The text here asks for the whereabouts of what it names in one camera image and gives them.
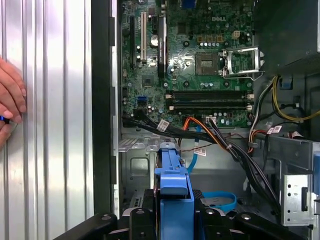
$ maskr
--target green circuit board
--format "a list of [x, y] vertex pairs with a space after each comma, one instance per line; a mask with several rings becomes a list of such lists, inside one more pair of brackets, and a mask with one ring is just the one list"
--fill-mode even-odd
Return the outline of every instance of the green circuit board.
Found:
[[[170, 91], [252, 93], [251, 79], [225, 79], [219, 75], [218, 67], [211, 65], [211, 59], [217, 59], [223, 49], [252, 46], [253, 13], [247, 0], [198, 0], [194, 8], [183, 8], [178, 0], [167, 0], [165, 6], [158, 0], [131, 0], [123, 2], [122, 10], [122, 114], [134, 117], [135, 110], [143, 109], [152, 120], [164, 119], [177, 127], [183, 125], [187, 116], [204, 121], [208, 116], [214, 117], [219, 127], [251, 125], [248, 109], [213, 107], [179, 111], [170, 109], [166, 98]], [[141, 52], [143, 13], [147, 15], [145, 59]], [[163, 76], [159, 76], [157, 36], [160, 16], [165, 16], [166, 25]], [[250, 54], [232, 57], [235, 72], [252, 69], [252, 65]], [[139, 104], [139, 98], [145, 104]]]

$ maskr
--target human hand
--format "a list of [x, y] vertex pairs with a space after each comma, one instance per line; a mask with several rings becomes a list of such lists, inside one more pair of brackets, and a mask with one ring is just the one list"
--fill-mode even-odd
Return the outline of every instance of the human hand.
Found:
[[15, 67], [0, 57], [0, 115], [15, 123], [22, 122], [20, 113], [27, 111], [25, 84]]
[[0, 149], [4, 146], [5, 142], [11, 135], [11, 125], [5, 124], [4, 121], [0, 121]]

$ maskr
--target metal side panel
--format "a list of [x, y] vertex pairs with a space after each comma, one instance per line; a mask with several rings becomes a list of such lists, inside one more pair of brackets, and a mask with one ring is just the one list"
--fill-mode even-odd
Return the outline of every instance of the metal side panel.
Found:
[[0, 0], [0, 26], [28, 109], [0, 153], [0, 239], [51, 240], [94, 214], [91, 1]]

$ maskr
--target metal bracket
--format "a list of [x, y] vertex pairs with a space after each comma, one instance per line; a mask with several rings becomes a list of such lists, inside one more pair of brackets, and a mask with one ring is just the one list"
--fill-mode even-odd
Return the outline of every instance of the metal bracket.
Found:
[[315, 203], [312, 175], [283, 175], [281, 191], [281, 223], [286, 227], [309, 226], [314, 223]]
[[[239, 70], [238, 72], [234, 72], [232, 59], [234, 58], [234, 54], [242, 54], [246, 52], [252, 52], [252, 58], [254, 61], [253, 68], [250, 70]], [[260, 71], [260, 68], [265, 63], [261, 58], [264, 57], [264, 53], [259, 50], [257, 46], [254, 47], [243, 47], [239, 49], [231, 49], [231, 50], [222, 50], [219, 52], [219, 55], [224, 59], [225, 66], [222, 70], [219, 71], [219, 74], [223, 76], [225, 79], [251, 79], [255, 81], [259, 79], [264, 72]], [[251, 76], [242, 76], [241, 75], [253, 75], [259, 73], [260, 75], [256, 78]]]

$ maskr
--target blue plastic bracket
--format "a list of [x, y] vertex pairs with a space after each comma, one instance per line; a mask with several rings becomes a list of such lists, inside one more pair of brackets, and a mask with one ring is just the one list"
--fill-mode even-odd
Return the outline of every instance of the blue plastic bracket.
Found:
[[188, 171], [175, 149], [161, 149], [159, 155], [162, 168], [154, 173], [160, 176], [160, 239], [194, 240], [195, 199]]

